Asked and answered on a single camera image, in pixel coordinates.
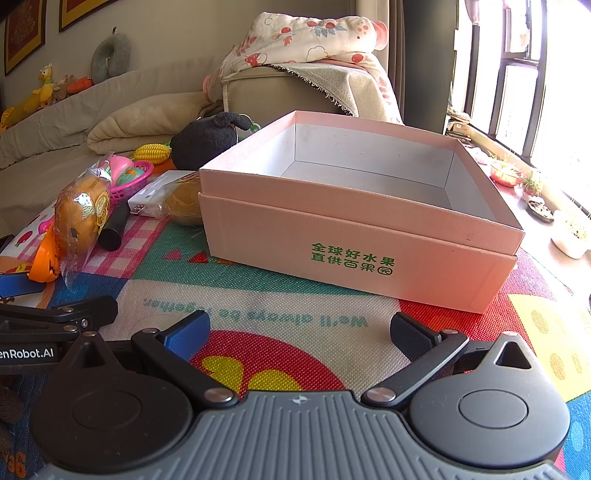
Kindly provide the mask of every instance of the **green fabric patch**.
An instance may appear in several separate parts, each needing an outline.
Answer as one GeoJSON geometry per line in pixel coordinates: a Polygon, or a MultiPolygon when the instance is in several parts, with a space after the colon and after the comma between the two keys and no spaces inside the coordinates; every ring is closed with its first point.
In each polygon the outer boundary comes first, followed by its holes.
{"type": "Polygon", "coordinates": [[[235,290],[371,295],[212,257],[202,227],[172,222],[154,242],[133,278],[235,290]]]}

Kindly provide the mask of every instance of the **framed picture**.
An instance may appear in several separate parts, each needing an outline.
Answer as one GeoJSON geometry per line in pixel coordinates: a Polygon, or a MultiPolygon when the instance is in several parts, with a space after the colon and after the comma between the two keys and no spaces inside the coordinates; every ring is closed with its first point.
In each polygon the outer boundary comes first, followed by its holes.
{"type": "Polygon", "coordinates": [[[60,32],[117,0],[60,0],[60,32]]]}
{"type": "Polygon", "coordinates": [[[46,0],[25,0],[6,18],[4,75],[45,44],[46,0]]]}

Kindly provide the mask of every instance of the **metal screw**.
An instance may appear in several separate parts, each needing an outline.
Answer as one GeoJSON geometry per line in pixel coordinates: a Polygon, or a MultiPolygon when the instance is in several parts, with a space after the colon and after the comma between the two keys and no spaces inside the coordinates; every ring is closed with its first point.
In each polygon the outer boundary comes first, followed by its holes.
{"type": "Polygon", "coordinates": [[[388,403],[396,398],[396,393],[386,387],[374,387],[370,388],[365,395],[376,403],[388,403]]]}
{"type": "Polygon", "coordinates": [[[210,402],[225,403],[234,398],[234,392],[224,387],[208,388],[205,391],[205,398],[210,402]]]}

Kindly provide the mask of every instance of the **plastic wrapper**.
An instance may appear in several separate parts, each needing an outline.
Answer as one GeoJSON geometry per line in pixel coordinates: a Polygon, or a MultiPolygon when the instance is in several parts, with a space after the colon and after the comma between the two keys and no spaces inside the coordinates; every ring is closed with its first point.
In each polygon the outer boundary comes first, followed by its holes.
{"type": "Polygon", "coordinates": [[[162,185],[143,205],[140,215],[171,220],[181,225],[202,225],[199,193],[199,172],[192,172],[178,180],[162,185]]]}
{"type": "Polygon", "coordinates": [[[54,234],[60,271],[69,290],[95,247],[109,214],[112,153],[64,188],[55,206],[54,234]]]}

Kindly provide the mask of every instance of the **plush duck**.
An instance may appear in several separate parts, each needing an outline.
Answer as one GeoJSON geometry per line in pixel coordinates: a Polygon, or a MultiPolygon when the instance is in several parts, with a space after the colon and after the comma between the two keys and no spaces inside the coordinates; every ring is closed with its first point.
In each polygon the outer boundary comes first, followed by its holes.
{"type": "Polygon", "coordinates": [[[40,70],[39,80],[43,80],[43,85],[41,88],[37,90],[33,90],[33,93],[39,94],[39,100],[41,102],[41,107],[45,108],[48,105],[51,105],[51,100],[53,97],[53,80],[51,79],[51,68],[53,65],[50,63],[49,65],[45,65],[42,70],[40,70]]]}

